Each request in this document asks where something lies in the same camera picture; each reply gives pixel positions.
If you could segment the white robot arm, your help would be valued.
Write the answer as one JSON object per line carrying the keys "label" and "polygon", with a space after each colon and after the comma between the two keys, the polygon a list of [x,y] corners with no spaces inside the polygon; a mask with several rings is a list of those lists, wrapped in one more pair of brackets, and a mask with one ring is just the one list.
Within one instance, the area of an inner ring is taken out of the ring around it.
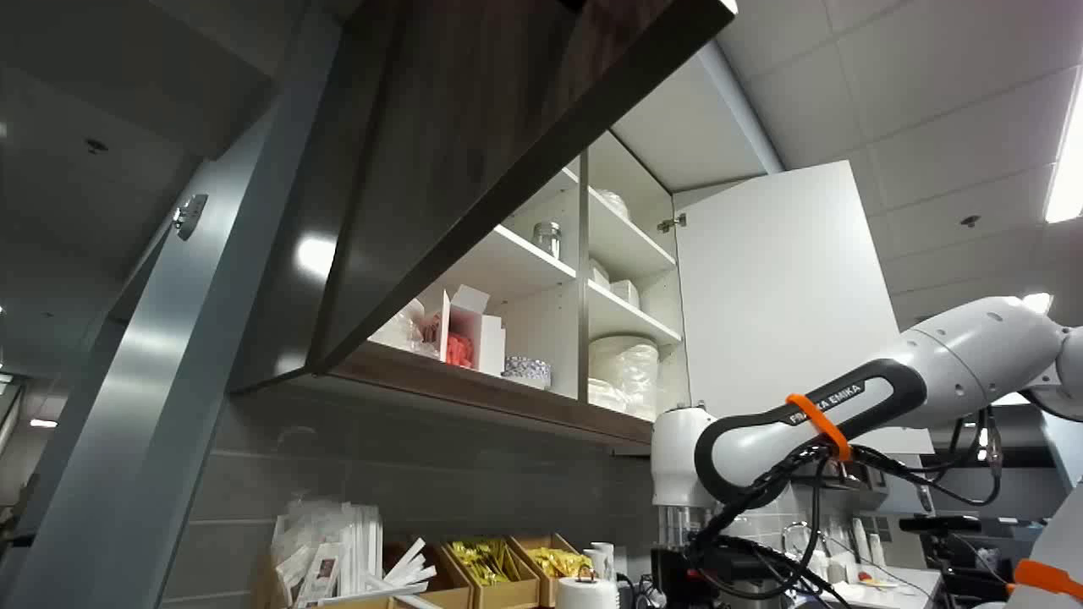
{"label": "white robot arm", "polygon": [[666,609],[714,609],[724,599],[775,604],[812,577],[815,526],[800,559],[732,534],[732,526],[773,503],[800,472],[823,482],[828,465],[873,466],[941,494],[941,472],[907,466],[867,445],[885,426],[983,420],[1021,393],[1062,420],[1079,418],[1079,333],[1018,299],[979,299],[912,325],[889,349],[788,393],[779,408],[714,418],[676,408],[653,426],[653,503],[681,514],[676,541],[649,556]]}

